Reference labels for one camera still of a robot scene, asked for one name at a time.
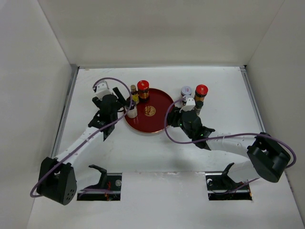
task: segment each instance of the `white tabletop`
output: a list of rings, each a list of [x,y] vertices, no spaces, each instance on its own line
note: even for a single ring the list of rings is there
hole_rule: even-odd
[[[128,85],[145,79],[173,100],[180,97],[182,86],[205,84],[209,92],[200,113],[203,125],[232,134],[261,131],[238,67],[89,69],[79,71],[59,152],[82,134],[97,112],[92,85],[102,77]],[[119,83],[108,84],[127,96]],[[174,139],[189,141],[181,129],[168,130]],[[277,184],[262,179],[252,183],[253,201],[208,200],[204,173],[198,172],[223,170],[245,160],[177,145],[164,132],[141,134],[120,121],[108,139],[88,153],[84,166],[94,163],[108,172],[123,172],[121,201],[73,200],[61,206],[39,198],[29,228],[304,228],[285,175]]]

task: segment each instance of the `red tray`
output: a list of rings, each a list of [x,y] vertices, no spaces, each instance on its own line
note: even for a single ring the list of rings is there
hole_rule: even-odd
[[[142,133],[156,133],[164,129],[164,118],[168,107],[173,103],[172,98],[165,92],[150,88],[149,101],[137,104],[138,116],[125,119],[135,130]]]

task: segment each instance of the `jar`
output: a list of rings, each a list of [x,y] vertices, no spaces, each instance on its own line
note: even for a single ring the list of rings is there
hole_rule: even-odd
[[[187,101],[187,99],[189,99],[189,98],[191,98],[192,96],[191,95],[185,95],[185,96],[183,96],[182,98],[183,98],[183,100],[182,100],[182,106],[185,106],[186,105],[186,101]]]
[[[141,102],[149,100],[149,83],[146,80],[138,82],[139,99]]]
[[[127,102],[127,106],[125,106],[125,109],[127,110],[130,105],[130,98],[128,98],[126,102]],[[138,116],[137,105],[134,100],[132,100],[132,106],[130,110],[127,112],[127,116],[129,118],[135,118],[136,116]]]
[[[137,89],[136,89],[135,85],[130,86],[130,91],[132,93],[132,100],[135,101],[135,104],[138,104],[139,103],[139,95],[138,95],[138,92],[137,92]]]
[[[197,102],[198,100],[204,101],[205,96],[208,94],[208,87],[200,84],[196,87],[194,100]]]
[[[181,97],[185,96],[185,95],[192,95],[192,89],[189,86],[183,86],[181,88]]]
[[[196,101],[196,105],[194,107],[194,110],[195,110],[197,116],[200,114],[200,111],[201,111],[202,107],[203,107],[203,102],[201,100]]]

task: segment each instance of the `white enclosure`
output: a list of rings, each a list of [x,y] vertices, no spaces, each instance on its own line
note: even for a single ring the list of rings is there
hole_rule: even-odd
[[[304,12],[303,0],[0,0],[0,228],[27,227],[70,64],[247,65],[266,131],[298,156],[286,172],[304,219]]]
[[[263,127],[243,72],[239,67],[209,66],[81,69],[59,153],[82,135],[88,120],[97,112],[98,108],[91,102],[94,96],[92,85],[101,77],[116,77],[128,85],[145,77],[151,87],[167,92],[173,100],[180,97],[181,85],[194,87],[204,81],[210,88],[199,115],[205,126],[221,133],[259,133]],[[108,81],[108,85],[110,88],[117,86],[124,97],[128,96],[127,90],[118,82]],[[188,141],[179,128],[169,127],[168,132],[177,141]],[[244,140],[253,142],[253,137]],[[88,165],[91,164],[107,168],[110,173],[122,172],[121,200],[82,202],[74,198],[69,205],[62,206],[47,198],[38,198],[33,205],[28,229],[81,229],[84,225],[95,228],[101,223],[106,228],[149,229],[184,229],[186,225],[199,229],[243,229],[245,225],[248,229],[303,227],[286,176],[276,184],[262,179],[253,182],[250,185],[252,201],[216,203],[208,200],[202,171],[222,171],[231,162],[245,162],[247,158],[244,156],[207,151],[193,144],[175,144],[164,131],[148,136],[134,131],[124,120],[115,125],[106,141],[96,138],[94,141],[93,145],[87,145],[86,157],[83,156],[75,174],[90,172]]]

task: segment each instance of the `label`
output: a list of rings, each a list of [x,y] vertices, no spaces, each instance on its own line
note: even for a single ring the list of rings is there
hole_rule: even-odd
[[[140,96],[140,98],[142,98],[142,99],[147,99],[148,96],[149,96],[149,94],[148,94],[148,93],[141,93],[141,92],[139,92],[139,96]]]
[[[127,113],[127,116],[129,118],[135,118],[137,115],[138,115],[137,108],[129,110],[128,113]]]
[[[198,97],[198,96],[195,95],[194,100],[195,100],[195,102],[197,102],[198,100],[203,102],[204,98],[205,98],[205,96],[204,97]]]
[[[134,100],[135,103],[138,104],[139,103],[139,96],[138,96],[138,94],[133,94],[132,95],[132,100]]]
[[[144,114],[148,117],[153,116],[156,113],[156,108],[153,106],[146,106]]]

